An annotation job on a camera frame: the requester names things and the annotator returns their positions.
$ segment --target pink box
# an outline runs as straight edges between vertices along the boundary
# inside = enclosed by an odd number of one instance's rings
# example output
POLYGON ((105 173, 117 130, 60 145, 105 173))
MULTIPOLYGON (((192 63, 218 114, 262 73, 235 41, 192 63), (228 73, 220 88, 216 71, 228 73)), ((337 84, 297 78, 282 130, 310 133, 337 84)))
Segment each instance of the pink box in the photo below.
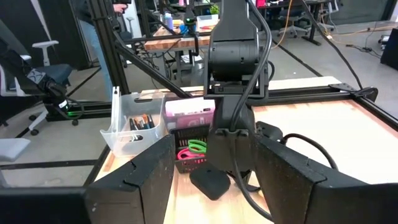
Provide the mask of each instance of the pink box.
POLYGON ((214 100, 203 97, 168 101, 165 105, 168 129, 211 124, 215 110, 214 100))

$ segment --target black sponge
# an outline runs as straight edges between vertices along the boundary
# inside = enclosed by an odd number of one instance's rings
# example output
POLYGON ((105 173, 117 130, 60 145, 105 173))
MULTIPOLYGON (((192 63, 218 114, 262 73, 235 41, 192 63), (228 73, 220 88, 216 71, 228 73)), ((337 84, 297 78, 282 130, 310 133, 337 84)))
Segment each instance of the black sponge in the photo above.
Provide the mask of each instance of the black sponge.
POLYGON ((231 185, 226 172, 220 171, 206 162, 189 175, 191 183, 210 200, 218 200, 231 185))

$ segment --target concrete floor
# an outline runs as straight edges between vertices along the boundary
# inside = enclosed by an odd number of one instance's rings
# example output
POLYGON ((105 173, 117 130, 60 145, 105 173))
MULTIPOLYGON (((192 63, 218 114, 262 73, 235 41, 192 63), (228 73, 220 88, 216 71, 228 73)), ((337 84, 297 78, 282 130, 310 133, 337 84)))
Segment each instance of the concrete floor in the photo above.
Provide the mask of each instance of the concrete floor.
MULTIPOLYGON (((383 22, 378 23, 378 27, 390 26, 383 22)), ((374 23, 353 24, 338 26, 334 33, 355 32, 358 30, 373 27, 374 23)), ((368 39, 368 47, 372 47, 379 54, 378 39, 382 34, 389 34, 390 31, 373 33, 368 39)), ((338 42, 364 46, 365 39, 371 33, 361 33, 354 35, 334 36, 338 42)), ((324 76, 333 76, 342 82, 346 82, 354 87, 357 84, 346 65, 339 58, 337 53, 319 36, 316 40, 322 46, 313 45, 301 38, 286 38, 282 45, 301 58, 305 63, 313 67, 324 76)), ((343 55, 352 64, 354 70, 360 77, 364 86, 375 86, 379 88, 379 96, 376 103, 385 108, 394 116, 398 117, 398 91, 394 91, 398 83, 398 71, 379 63, 379 59, 369 54, 362 53, 356 49, 347 48, 343 44, 336 44, 343 55)), ((269 60, 276 67, 275 80, 290 78, 307 78, 315 75, 307 70, 280 48, 272 50, 269 60)), ((72 88, 90 76, 96 68, 74 72, 70 81, 72 88)), ((126 68, 126 78, 131 91, 140 92, 142 90, 153 89, 151 79, 143 71, 130 65, 126 68)), ((187 86, 189 77, 183 78, 184 82, 180 86, 187 86)), ((105 100, 104 83, 102 73, 98 72, 92 79, 84 84, 73 95, 76 100, 105 100)), ((22 112, 10 119, 9 127, 0 127, 0 138, 14 138, 22 130, 28 127, 30 121, 28 117, 33 111, 38 111, 40 106, 22 112)), ((109 118, 102 119, 83 119, 76 127, 69 121, 43 122, 37 129, 40 130, 38 136, 31 136, 29 133, 24 138, 32 142, 25 152, 15 161, 15 164, 28 162, 48 162, 48 161, 69 161, 82 159, 97 159, 105 146, 100 129, 107 129, 110 124, 109 118)), ((92 166, 84 167, 65 167, 48 169, 22 169, 22 170, 3 170, 7 183, 11 186, 77 186, 82 185, 90 173, 92 166)))

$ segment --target wooden table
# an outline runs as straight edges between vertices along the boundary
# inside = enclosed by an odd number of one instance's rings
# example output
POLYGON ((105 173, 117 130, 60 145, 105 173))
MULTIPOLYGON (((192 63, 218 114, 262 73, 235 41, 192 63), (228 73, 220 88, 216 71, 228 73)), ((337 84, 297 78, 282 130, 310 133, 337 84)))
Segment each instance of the wooden table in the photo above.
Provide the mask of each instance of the wooden table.
MULTIPOLYGON (((179 24, 183 24, 181 20, 173 20, 173 25, 179 27, 179 24)), ((173 29, 176 33, 180 33, 180 28, 173 29)), ((210 32, 212 29, 197 29, 199 32, 210 32)), ((154 34, 154 36, 165 36, 171 35, 171 33, 164 27, 160 27, 154 34)), ((198 39, 199 48, 208 47, 210 44, 210 36, 199 37, 198 39)), ((175 61, 177 64, 177 79, 182 81, 182 64, 181 64, 181 51, 192 50, 195 48, 195 40, 191 39, 167 39, 167 40, 152 40, 147 41, 144 44, 144 48, 157 55, 154 57, 154 63, 159 67, 159 72, 166 76, 167 68, 165 66, 164 52, 175 52, 175 61)))
MULTIPOLYGON (((174 28, 174 32, 180 33, 180 28, 174 28)), ((199 32, 211 32, 212 29, 197 29, 199 32)), ((164 27, 160 27, 154 34, 154 37, 158 36, 165 36, 165 35, 171 35, 171 33, 165 29, 164 27)), ((210 36, 206 37, 200 37, 198 40, 199 46, 208 46, 210 43, 210 36)), ((173 51, 176 50, 187 50, 187 49, 193 49, 195 48, 195 41, 194 39, 167 39, 167 40, 152 40, 152 41, 147 41, 144 44, 144 48, 148 52, 164 52, 170 48, 172 48, 173 51)))
MULTIPOLYGON (((325 86, 332 83, 339 81, 333 77, 301 78, 271 81, 270 89, 325 86)), ((185 90, 201 91, 202 87, 185 90)), ((398 133, 353 100, 262 106, 254 108, 254 112, 256 121, 278 126, 285 134, 300 133, 319 142, 345 174, 369 184, 398 182, 398 133)), ((322 154, 307 143, 292 139, 287 145, 328 166, 322 154)), ((96 179, 109 174, 129 159, 115 158, 109 153, 96 179)), ((251 176, 249 183, 258 185, 255 175, 251 176)), ((251 196, 262 208, 268 210, 261 192, 252 193, 251 196)), ((164 223, 270 222, 250 207, 234 184, 219 200, 211 201, 191 184, 188 174, 179 174, 175 169, 164 223)))

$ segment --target green plant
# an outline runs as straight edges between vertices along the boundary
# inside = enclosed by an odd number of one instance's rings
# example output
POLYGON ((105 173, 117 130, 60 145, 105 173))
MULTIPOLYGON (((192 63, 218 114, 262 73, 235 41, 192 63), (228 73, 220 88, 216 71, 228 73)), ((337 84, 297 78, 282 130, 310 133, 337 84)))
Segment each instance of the green plant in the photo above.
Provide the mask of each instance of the green plant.
POLYGON ((216 15, 220 12, 220 9, 218 8, 218 5, 214 4, 210 7, 210 14, 216 15))

